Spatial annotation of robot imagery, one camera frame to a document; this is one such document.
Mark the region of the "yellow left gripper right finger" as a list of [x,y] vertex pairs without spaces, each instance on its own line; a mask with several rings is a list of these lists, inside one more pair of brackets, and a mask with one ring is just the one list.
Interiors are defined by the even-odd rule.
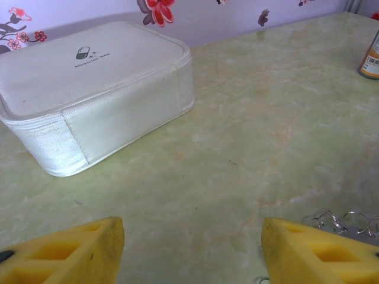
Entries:
[[379,284],[379,246],[266,218],[261,246],[270,284]]

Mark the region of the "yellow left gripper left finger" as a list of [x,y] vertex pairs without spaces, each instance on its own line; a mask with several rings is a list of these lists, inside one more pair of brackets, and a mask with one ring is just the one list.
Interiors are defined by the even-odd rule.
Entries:
[[115,284],[124,248],[107,217],[0,248],[0,284]]

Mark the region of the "perforated metal ring plate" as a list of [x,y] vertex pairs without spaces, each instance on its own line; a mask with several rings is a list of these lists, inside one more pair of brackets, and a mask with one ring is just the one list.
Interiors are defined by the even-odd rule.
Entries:
[[337,217],[330,211],[303,218],[305,225],[379,247],[379,215],[349,211]]

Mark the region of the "white square box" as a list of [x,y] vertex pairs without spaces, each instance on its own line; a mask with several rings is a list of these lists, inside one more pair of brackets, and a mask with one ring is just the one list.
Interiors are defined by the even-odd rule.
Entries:
[[125,21],[0,55],[0,121],[57,177],[89,169],[194,102],[189,47]]

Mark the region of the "orange capped pill bottle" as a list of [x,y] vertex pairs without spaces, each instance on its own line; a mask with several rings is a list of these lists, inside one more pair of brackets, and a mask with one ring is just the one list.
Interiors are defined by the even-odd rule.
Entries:
[[363,77],[379,80],[379,30],[358,68],[358,73]]

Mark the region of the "aluminium frame post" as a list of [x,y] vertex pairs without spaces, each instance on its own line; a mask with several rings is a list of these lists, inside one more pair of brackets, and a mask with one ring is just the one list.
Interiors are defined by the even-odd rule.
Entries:
[[361,3],[362,0],[346,0],[344,11],[357,14],[361,6]]

